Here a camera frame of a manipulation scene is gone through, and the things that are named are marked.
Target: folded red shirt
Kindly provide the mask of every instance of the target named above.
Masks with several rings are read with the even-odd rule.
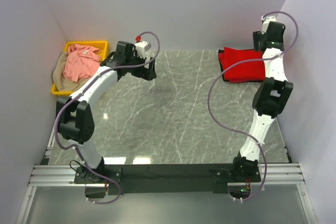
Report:
[[[225,47],[224,51],[218,52],[218,59],[220,68],[224,69],[232,66],[233,64],[248,59],[261,59],[261,52],[254,52],[253,49],[249,50],[236,50]],[[223,75],[224,81],[230,83],[248,82],[248,81],[263,81],[265,79],[265,64],[263,61],[255,61],[243,63],[231,68]]]

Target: white wall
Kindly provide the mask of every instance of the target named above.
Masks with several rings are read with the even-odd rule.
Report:
[[[336,1],[286,0],[282,10],[296,18],[300,34],[285,56],[294,90],[279,123],[320,223],[336,223]]]
[[[47,0],[67,39],[133,41],[152,30],[163,49],[252,47],[261,15],[285,0]]]
[[[0,223],[14,223],[55,118],[51,72],[65,37],[44,0],[0,0]]]

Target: beige cloth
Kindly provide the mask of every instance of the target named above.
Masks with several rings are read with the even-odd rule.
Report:
[[[89,78],[80,79],[78,82],[67,80],[63,77],[63,70],[67,62],[68,52],[63,52],[58,59],[53,75],[53,81],[58,91],[77,91],[79,90]]]

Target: gray marble surface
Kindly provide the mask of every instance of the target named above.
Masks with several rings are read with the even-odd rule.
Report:
[[[207,94],[220,71],[217,51],[162,51],[155,66],[155,80],[128,74],[92,109],[92,140],[101,155],[110,158],[108,162],[126,164],[231,163],[246,137],[219,127],[209,115]],[[258,87],[220,79],[211,99],[215,115],[249,131]],[[277,122],[265,143],[267,162],[288,162]],[[73,150],[54,145],[49,164],[65,165],[72,159],[78,159]]]

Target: laundry basket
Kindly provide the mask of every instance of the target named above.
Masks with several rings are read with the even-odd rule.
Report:
[[[69,41],[66,43],[65,47],[64,47],[64,52],[68,51],[69,46],[71,46],[72,44],[79,44],[79,45],[83,45],[83,46],[93,46],[96,48],[100,49],[100,53],[98,54],[101,58],[101,60],[105,60],[107,57],[107,53],[108,53],[108,43],[107,41]],[[52,88],[51,88],[51,93],[54,95],[66,95],[69,96],[73,93],[74,91],[58,91],[58,89],[56,88],[56,85],[53,83]]]

